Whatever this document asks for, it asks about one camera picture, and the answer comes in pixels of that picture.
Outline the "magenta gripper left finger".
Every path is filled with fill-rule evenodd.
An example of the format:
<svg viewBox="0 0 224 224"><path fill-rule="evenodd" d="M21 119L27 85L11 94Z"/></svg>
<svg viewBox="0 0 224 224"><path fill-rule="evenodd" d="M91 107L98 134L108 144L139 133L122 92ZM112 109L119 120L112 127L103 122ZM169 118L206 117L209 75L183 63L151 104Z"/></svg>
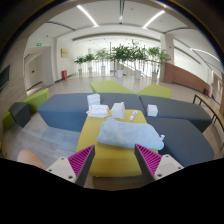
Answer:
<svg viewBox="0 0 224 224"><path fill-rule="evenodd" d="M47 171L83 187L95 156L95 146L91 145L72 156L60 157Z"/></svg>

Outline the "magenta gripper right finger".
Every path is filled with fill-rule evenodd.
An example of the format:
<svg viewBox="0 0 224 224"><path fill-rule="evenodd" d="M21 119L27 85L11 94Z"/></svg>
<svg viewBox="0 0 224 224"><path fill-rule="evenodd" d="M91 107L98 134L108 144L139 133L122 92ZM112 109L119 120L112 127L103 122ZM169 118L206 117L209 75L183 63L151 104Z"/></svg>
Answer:
<svg viewBox="0 0 224 224"><path fill-rule="evenodd" d="M183 169L183 166L169 154L160 155L139 144L135 145L134 154L147 181L159 180Z"/></svg>

